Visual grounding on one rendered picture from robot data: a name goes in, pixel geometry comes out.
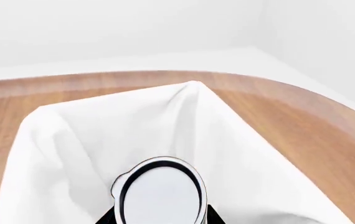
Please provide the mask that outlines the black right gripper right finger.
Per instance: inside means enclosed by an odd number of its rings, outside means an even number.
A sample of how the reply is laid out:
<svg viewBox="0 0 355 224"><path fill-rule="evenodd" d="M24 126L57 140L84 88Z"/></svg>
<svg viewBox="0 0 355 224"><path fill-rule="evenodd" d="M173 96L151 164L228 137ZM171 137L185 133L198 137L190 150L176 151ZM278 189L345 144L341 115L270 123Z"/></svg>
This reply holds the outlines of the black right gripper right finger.
<svg viewBox="0 0 355 224"><path fill-rule="evenodd" d="M226 224L211 205L207 205L207 224Z"/></svg>

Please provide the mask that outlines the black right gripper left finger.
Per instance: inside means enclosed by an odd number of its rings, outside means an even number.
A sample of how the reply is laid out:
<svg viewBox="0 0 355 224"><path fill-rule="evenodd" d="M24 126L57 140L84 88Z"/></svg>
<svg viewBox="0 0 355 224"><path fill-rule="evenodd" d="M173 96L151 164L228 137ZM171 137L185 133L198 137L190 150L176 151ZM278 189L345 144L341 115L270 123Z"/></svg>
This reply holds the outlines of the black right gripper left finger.
<svg viewBox="0 0 355 224"><path fill-rule="evenodd" d="M104 214L97 222L96 224L117 224L116 218L115 218L115 211L114 207L109 209L109 211Z"/></svg>

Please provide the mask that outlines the white cloth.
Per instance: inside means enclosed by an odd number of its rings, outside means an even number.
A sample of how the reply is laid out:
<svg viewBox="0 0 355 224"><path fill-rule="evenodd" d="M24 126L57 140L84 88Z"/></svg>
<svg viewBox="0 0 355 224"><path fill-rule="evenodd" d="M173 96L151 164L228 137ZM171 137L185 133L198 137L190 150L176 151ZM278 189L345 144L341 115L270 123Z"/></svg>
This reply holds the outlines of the white cloth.
<svg viewBox="0 0 355 224"><path fill-rule="evenodd" d="M95 224L120 175L158 156L197 170L226 224L353 224L201 82L41 106L22 121L0 224Z"/></svg>

